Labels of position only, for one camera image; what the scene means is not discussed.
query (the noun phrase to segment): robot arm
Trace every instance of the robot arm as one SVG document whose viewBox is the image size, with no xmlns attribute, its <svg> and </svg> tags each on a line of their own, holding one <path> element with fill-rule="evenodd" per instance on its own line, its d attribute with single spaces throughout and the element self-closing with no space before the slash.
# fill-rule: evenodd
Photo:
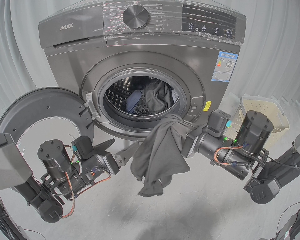
<svg viewBox="0 0 300 240">
<path fill-rule="evenodd" d="M 69 146 L 77 157 L 74 161 L 74 157 L 69 158 L 60 140 L 46 141 L 37 152 L 47 170 L 41 177 L 41 184 L 32 175 L 11 135 L 0 133 L 0 140 L 0 190 L 14 188 L 25 198 L 27 205 L 32 205 L 41 218 L 49 223 L 57 222 L 62 217 L 65 203 L 60 196 L 71 200 L 72 191 L 76 198 L 86 186 L 96 184 L 96 178 L 103 172 L 117 174 L 139 147 L 139 142 L 135 142 L 115 154 L 114 159 L 106 151 L 115 142 L 114 139 L 93 146 L 89 137 L 80 136 Z"/>
<path fill-rule="evenodd" d="M 206 126 L 187 134 L 181 154 L 189 158 L 201 153 L 212 165 L 224 168 L 240 180 L 252 171 L 244 190 L 254 202 L 268 203 L 280 188 L 300 175 L 300 135 L 291 149 L 277 160 L 267 162 L 269 152 L 263 145 L 273 130 L 271 121 L 262 113 L 248 111 L 233 140 L 223 135 L 226 126 L 230 126 L 230 117 L 219 109 L 212 111 Z"/>
</svg>

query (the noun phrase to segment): gray floor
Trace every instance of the gray floor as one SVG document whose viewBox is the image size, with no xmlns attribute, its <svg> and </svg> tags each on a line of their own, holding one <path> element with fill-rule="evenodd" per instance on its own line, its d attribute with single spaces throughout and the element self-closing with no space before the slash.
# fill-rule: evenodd
<svg viewBox="0 0 300 240">
<path fill-rule="evenodd" d="M 238 99 L 229 96 L 221 108 L 234 115 Z M 278 157 L 291 146 L 300 133 L 300 108 L 295 103 L 280 102 L 291 129 L 271 149 Z M 97 130 L 94 143 L 109 136 Z M 110 148 L 115 153 L 130 142 L 117 139 Z M 27 159 L 36 177 L 44 174 L 41 163 Z M 130 172 L 130 163 L 109 181 L 99 184 L 76 199 L 75 213 L 57 223 L 49 224 L 38 216 L 33 207 L 10 189 L 0 191 L 8 211 L 18 225 L 39 231 L 50 239 L 123 239 L 123 240 L 182 240 L 205 239 L 256 240 L 272 238 L 281 213 L 300 200 L 300 178 L 281 189 L 266 205 L 252 202 L 240 181 L 225 170 L 211 166 L 200 154 L 187 159 L 191 170 L 173 177 L 163 196 L 137 196 L 142 188 Z M 71 203 L 64 207 L 64 213 Z M 300 205 L 290 208 L 279 224 L 284 224 Z M 42 239 L 28 233 L 32 240 Z"/>
</svg>

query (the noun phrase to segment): energy label sticker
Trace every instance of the energy label sticker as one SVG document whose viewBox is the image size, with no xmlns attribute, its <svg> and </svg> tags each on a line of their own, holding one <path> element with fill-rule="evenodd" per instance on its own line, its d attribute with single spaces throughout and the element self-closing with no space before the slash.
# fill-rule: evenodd
<svg viewBox="0 0 300 240">
<path fill-rule="evenodd" d="M 238 54 L 220 51 L 211 80 L 229 82 L 237 59 Z"/>
</svg>

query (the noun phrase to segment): plastic film wrap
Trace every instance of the plastic film wrap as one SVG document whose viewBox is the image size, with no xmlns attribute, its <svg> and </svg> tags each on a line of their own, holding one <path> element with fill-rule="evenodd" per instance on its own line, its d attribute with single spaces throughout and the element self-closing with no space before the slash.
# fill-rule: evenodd
<svg viewBox="0 0 300 240">
<path fill-rule="evenodd" d="M 124 11 L 134 5 L 141 5 L 149 15 L 148 22 L 141 28 L 130 28 L 123 21 Z M 104 34 L 108 40 L 123 36 L 181 34 L 241 46 L 246 17 L 217 5 L 179 0 L 106 1 L 103 2 Z"/>
</svg>

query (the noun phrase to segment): front-loading washing machine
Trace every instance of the front-loading washing machine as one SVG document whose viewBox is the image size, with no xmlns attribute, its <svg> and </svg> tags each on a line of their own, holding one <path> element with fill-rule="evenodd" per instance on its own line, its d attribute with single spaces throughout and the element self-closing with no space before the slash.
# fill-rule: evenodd
<svg viewBox="0 0 300 240">
<path fill-rule="evenodd" d="M 244 41 L 246 17 L 189 1 L 82 1 L 39 23 L 40 45 L 59 87 L 79 94 L 94 124 L 141 140 L 168 113 L 196 124 L 219 107 Z M 149 81 L 177 98 L 165 111 L 120 106 Z"/>
</svg>

